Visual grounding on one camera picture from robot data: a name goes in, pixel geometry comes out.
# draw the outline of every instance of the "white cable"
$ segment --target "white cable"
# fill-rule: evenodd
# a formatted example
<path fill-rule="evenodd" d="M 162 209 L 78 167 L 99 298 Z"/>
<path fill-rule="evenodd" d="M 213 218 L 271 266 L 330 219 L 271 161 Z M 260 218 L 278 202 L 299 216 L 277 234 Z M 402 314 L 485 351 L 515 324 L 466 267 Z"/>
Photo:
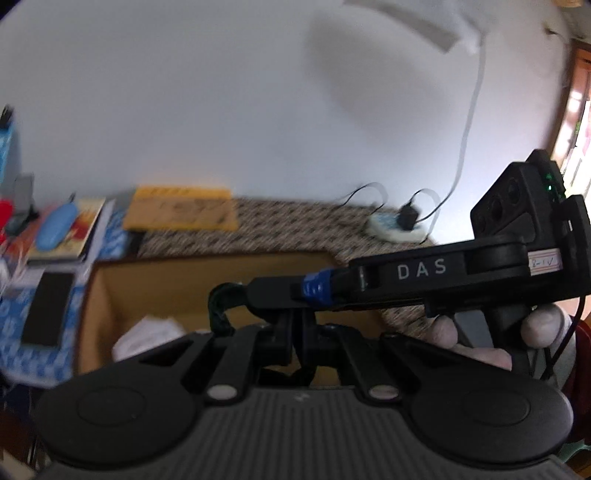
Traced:
<path fill-rule="evenodd" d="M 472 122 L 474 120 L 474 113 L 476 112 L 476 104 L 478 103 L 478 97 L 480 96 L 480 91 L 482 90 L 482 83 L 484 81 L 484 73 L 486 67 L 486 44 L 485 38 L 482 37 L 482 41 L 480 42 L 480 55 L 478 60 L 478 76 L 476 78 L 476 85 L 474 87 L 474 92 L 472 93 L 472 99 L 470 100 L 470 108 L 468 109 L 468 116 L 466 118 L 466 125 L 464 127 L 464 133 L 462 135 L 462 142 L 460 144 L 460 157 L 457 162 L 457 169 L 456 169 L 456 177 L 453 180 L 452 188 L 449 190 L 448 194 L 445 198 L 435 207 L 434 210 L 431 211 L 427 216 L 419 219 L 417 223 L 424 222 L 428 218 L 431 218 L 435 215 L 439 209 L 449 200 L 449 197 L 452 196 L 453 192 L 456 190 L 457 184 L 460 182 L 460 178 L 462 178 L 462 170 L 464 169 L 464 162 L 466 159 L 466 150 L 468 145 L 468 138 L 470 136 L 470 130 L 472 130 Z"/>

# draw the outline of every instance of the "white label sticker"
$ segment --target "white label sticker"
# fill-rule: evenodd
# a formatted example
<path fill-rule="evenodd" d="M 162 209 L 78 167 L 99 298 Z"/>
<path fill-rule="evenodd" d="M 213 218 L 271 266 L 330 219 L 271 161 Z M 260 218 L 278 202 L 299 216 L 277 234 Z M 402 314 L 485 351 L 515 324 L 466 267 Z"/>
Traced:
<path fill-rule="evenodd" d="M 531 276 L 562 270 L 562 256 L 559 248 L 529 252 Z"/>

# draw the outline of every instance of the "ribbed black surface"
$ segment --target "ribbed black surface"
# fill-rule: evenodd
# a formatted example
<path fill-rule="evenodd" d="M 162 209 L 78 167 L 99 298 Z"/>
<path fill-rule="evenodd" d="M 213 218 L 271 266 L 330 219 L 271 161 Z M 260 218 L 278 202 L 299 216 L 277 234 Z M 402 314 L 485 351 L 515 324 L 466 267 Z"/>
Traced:
<path fill-rule="evenodd" d="M 54 464 L 40 480 L 578 479 L 551 458 L 518 471 L 456 465 L 428 450 L 393 409 L 351 390 L 254 390 L 207 410 L 193 433 L 159 459 L 115 472 Z"/>

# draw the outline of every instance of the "cardboard box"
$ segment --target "cardboard box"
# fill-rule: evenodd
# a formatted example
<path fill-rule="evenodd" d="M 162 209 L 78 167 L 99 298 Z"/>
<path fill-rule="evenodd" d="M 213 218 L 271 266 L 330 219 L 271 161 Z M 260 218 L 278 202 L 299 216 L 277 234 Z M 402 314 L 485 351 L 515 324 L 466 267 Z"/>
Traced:
<path fill-rule="evenodd" d="M 211 255 L 98 262 L 89 280 L 80 320 L 74 369 L 83 374 L 112 362 L 115 342 L 144 316 L 172 317 L 186 331 L 208 329 L 207 298 L 224 282 L 254 277 L 301 275 L 338 266 L 325 252 Z M 259 323 L 246 307 L 228 311 L 234 327 Z M 353 326 L 369 338 L 384 331 L 377 311 L 320 312 L 319 323 Z M 288 371 L 297 368 L 293 363 Z M 333 369 L 319 369 L 316 385 L 335 385 Z"/>

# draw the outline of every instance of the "black phone screen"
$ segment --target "black phone screen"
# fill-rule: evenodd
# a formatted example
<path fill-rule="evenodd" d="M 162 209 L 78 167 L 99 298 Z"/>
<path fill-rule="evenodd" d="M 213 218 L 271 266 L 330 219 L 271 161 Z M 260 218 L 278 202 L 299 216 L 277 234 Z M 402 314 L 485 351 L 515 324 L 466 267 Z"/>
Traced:
<path fill-rule="evenodd" d="M 70 302 L 73 273 L 46 272 L 33 297 L 21 343 L 59 347 L 64 316 Z"/>

